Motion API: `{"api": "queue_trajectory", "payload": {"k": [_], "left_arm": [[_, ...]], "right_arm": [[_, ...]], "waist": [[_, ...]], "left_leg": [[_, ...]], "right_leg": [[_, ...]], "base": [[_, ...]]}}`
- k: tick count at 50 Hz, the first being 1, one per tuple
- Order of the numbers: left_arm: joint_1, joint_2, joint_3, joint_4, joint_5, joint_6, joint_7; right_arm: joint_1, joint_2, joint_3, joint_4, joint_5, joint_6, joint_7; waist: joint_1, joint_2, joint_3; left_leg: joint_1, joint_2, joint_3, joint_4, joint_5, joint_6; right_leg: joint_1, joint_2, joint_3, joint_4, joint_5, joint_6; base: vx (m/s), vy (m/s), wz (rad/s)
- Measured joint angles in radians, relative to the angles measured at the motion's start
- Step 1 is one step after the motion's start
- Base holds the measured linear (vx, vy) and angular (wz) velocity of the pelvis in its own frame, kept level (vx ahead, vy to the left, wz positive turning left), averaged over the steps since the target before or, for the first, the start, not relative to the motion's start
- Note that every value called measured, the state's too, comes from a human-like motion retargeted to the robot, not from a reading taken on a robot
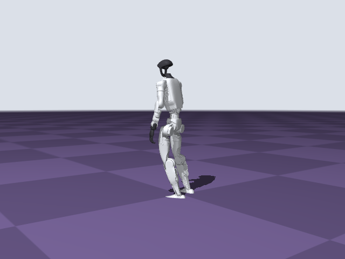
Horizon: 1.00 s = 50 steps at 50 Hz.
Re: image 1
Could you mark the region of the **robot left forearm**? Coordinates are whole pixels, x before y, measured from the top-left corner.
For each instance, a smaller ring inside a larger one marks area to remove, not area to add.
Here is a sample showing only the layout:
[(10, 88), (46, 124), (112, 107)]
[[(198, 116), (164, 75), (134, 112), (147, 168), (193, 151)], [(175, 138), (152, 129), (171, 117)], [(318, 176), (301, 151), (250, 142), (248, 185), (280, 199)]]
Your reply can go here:
[(161, 115), (161, 112), (162, 112), (160, 109), (158, 109), (158, 105), (159, 105), (159, 102), (156, 101), (155, 109), (154, 109), (154, 115), (153, 115), (153, 120), (151, 122), (151, 126), (153, 126), (154, 123), (156, 123), (157, 126), (158, 126), (158, 122), (159, 122), (160, 115)]

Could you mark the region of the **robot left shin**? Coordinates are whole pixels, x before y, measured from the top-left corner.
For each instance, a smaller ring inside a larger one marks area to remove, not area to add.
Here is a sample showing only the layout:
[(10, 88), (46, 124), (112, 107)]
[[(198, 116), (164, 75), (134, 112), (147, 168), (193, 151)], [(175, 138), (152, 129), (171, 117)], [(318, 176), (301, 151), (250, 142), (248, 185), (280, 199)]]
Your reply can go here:
[(165, 165), (163, 164), (166, 175), (168, 177), (168, 180), (170, 184), (172, 185), (172, 188), (176, 194), (176, 196), (181, 195), (180, 187), (179, 187), (179, 177), (177, 168), (174, 167), (174, 163), (171, 160), (167, 160), (165, 162)]

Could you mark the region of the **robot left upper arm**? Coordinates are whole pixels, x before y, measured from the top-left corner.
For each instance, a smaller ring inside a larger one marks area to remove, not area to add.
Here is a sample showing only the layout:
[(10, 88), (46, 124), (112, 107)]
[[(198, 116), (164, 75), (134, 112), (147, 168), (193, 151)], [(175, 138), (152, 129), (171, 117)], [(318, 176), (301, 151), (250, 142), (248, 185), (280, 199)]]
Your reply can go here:
[(164, 90), (167, 87), (167, 81), (166, 80), (161, 80), (156, 83), (157, 87), (157, 98), (158, 98), (158, 108), (164, 108)]

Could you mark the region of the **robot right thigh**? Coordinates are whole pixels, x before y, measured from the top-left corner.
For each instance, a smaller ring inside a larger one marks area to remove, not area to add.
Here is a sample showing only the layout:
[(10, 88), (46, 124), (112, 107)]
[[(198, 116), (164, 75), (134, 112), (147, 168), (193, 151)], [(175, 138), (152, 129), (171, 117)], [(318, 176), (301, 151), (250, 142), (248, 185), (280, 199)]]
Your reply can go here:
[(181, 128), (178, 131), (175, 131), (172, 136), (170, 136), (171, 150), (175, 161), (178, 165), (181, 165), (185, 162), (184, 155), (180, 154), (181, 151), (181, 142), (182, 137), (180, 133), (184, 132), (184, 125), (181, 124)]

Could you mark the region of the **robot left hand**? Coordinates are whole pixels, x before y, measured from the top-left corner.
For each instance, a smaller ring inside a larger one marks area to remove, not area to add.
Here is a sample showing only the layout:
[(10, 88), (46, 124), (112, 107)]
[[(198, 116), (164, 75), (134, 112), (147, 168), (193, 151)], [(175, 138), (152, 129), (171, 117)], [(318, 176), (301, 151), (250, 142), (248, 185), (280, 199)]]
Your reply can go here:
[(154, 123), (153, 126), (151, 126), (151, 130), (150, 130), (150, 133), (149, 133), (149, 140), (151, 141), (151, 143), (155, 144), (155, 142), (153, 141), (153, 136), (154, 136), (154, 130), (156, 130), (156, 127), (157, 127), (157, 124)]

